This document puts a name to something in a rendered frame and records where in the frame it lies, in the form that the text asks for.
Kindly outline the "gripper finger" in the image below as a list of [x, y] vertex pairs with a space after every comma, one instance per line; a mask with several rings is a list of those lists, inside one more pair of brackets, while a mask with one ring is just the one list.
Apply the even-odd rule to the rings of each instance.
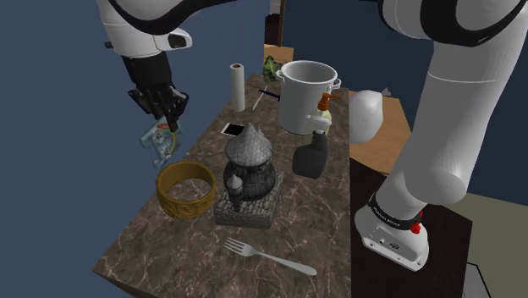
[[179, 117], [184, 113], [189, 95], [185, 92], [178, 91], [173, 86], [169, 87], [169, 95], [166, 100], [167, 112], [165, 113], [169, 128], [175, 132], [179, 128]]
[[153, 115], [156, 120], [163, 116], [159, 103], [155, 102], [151, 96], [144, 95], [136, 89], [130, 90], [128, 94], [145, 113]]

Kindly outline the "grey tower model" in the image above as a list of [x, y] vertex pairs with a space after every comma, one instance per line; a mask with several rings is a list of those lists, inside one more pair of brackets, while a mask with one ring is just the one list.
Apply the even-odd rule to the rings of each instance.
[[225, 154], [225, 191], [213, 210], [215, 223], [270, 229], [283, 184], [283, 172], [272, 164], [272, 143], [248, 123], [227, 142]]

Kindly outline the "rainbow patterned toy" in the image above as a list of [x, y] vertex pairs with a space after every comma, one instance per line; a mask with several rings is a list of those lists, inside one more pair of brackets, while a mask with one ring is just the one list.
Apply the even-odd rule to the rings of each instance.
[[152, 163], [161, 169], [180, 146], [180, 136], [184, 133], [183, 125], [177, 121], [178, 128], [172, 132], [165, 117], [160, 118], [141, 137], [140, 143], [144, 148], [153, 147], [157, 159]]

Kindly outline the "white paper towel roll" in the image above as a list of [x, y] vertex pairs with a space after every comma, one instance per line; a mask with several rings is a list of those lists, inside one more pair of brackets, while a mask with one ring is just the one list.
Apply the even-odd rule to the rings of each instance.
[[235, 112], [245, 110], [245, 69], [240, 63], [230, 65], [231, 104]]

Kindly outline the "large white pot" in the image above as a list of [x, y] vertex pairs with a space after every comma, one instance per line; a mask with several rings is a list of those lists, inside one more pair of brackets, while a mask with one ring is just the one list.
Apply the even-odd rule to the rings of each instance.
[[316, 109], [323, 93], [341, 86], [338, 72], [324, 63], [298, 60], [284, 64], [276, 76], [281, 82], [279, 125], [292, 134], [309, 134], [306, 116]]

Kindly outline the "wooden table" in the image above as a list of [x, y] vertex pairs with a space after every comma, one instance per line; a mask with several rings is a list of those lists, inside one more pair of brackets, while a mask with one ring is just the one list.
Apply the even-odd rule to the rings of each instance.
[[385, 97], [382, 92], [382, 126], [365, 143], [349, 143], [349, 156], [355, 161], [388, 175], [410, 136], [410, 126], [398, 98]]

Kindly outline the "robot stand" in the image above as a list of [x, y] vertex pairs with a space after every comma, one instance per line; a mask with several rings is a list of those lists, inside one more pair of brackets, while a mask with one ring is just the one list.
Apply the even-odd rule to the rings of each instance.
[[426, 264], [412, 272], [364, 246], [350, 220], [352, 298], [461, 298], [472, 221], [444, 206], [424, 209]]

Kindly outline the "orange pump soap dispenser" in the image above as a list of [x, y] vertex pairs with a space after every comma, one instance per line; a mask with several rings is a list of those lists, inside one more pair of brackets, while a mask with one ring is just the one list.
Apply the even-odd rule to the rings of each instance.
[[334, 99], [334, 98], [341, 99], [341, 96], [332, 95], [329, 93], [322, 94], [322, 97], [317, 104], [317, 113], [319, 116], [332, 120], [332, 115], [328, 109], [329, 109], [330, 99]]

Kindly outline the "white rounded object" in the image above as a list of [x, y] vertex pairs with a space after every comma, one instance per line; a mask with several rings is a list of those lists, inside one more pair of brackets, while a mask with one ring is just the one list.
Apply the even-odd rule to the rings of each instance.
[[358, 91], [349, 98], [349, 142], [365, 143], [382, 126], [382, 99], [377, 91]]

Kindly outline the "black spray bottle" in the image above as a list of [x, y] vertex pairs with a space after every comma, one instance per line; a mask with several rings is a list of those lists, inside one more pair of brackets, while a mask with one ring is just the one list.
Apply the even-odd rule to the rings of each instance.
[[326, 167], [329, 154], [325, 129], [332, 124], [332, 121], [316, 115], [307, 115], [306, 118], [314, 127], [311, 143], [300, 146], [294, 151], [292, 170], [299, 176], [319, 179]]

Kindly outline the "white smartphone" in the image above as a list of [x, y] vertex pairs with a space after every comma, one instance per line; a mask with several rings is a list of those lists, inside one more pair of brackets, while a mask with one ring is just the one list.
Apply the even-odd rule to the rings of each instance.
[[226, 123], [220, 133], [223, 135], [237, 136], [244, 130], [244, 128], [245, 127], [241, 124]]

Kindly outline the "silver fork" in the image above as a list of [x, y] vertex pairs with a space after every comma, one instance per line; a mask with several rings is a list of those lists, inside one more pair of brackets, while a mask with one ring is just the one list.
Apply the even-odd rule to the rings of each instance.
[[275, 256], [268, 255], [268, 254], [266, 254], [264, 252], [256, 250], [254, 247], [252, 247], [249, 244], [246, 244], [244, 242], [235, 240], [235, 239], [230, 238], [230, 237], [228, 237], [225, 240], [225, 243], [224, 243], [223, 246], [225, 248], [227, 248], [228, 250], [241, 255], [242, 257], [252, 257], [252, 256], [266, 257], [268, 259], [271, 259], [271, 260], [273, 260], [275, 262], [278, 262], [278, 263], [280, 263], [280, 264], [282, 264], [282, 265], [284, 265], [286, 267], [292, 268], [292, 269], [294, 269], [296, 271], [299, 271], [301, 273], [304, 273], [306, 275], [309, 275], [309, 276], [316, 276], [317, 275], [317, 271], [314, 268], [312, 268], [312, 267], [306, 266], [306, 265], [301, 264], [301, 263], [292, 262], [292, 261], [289, 261], [289, 260], [286, 260], [286, 259], [283, 259], [283, 258], [280, 258], [280, 257], [275, 257]]

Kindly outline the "green leafy object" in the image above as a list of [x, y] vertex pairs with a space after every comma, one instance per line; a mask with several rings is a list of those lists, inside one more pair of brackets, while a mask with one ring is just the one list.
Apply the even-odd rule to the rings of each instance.
[[276, 72], [282, 68], [283, 64], [276, 62], [272, 56], [268, 56], [262, 66], [262, 75], [266, 83], [277, 81]]

